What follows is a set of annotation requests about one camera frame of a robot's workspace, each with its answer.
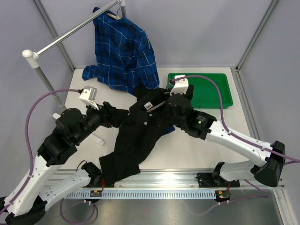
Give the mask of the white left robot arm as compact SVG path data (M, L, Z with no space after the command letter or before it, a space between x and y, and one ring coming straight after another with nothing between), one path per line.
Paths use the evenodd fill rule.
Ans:
M34 225L59 200L81 187L103 184L100 169L92 162L60 183L44 188L49 178L77 152L80 145L99 126L118 128L128 110L117 109L108 102L96 108L87 107L86 114L77 108L66 109L56 120L53 132L37 151L33 168L8 196L0 199L0 209L8 213L8 225Z

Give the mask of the black button shirt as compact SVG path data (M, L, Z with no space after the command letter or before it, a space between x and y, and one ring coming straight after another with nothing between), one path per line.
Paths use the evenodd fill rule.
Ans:
M129 114L122 121L116 137L114 151L100 157L102 174L111 183L140 173L139 164L151 153L160 137L173 131L174 120L167 105L170 94L167 89L147 89L143 85L134 88L137 102L129 108ZM147 102L158 109L147 112Z

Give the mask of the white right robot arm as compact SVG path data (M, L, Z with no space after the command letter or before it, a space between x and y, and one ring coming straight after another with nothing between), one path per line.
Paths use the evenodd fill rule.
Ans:
M171 95L166 106L175 126L189 136L220 144L247 158L238 163L219 162L211 175L215 185L255 179L268 187L278 186L285 164L285 145L282 142L263 142L229 130L214 116L195 110L182 94Z

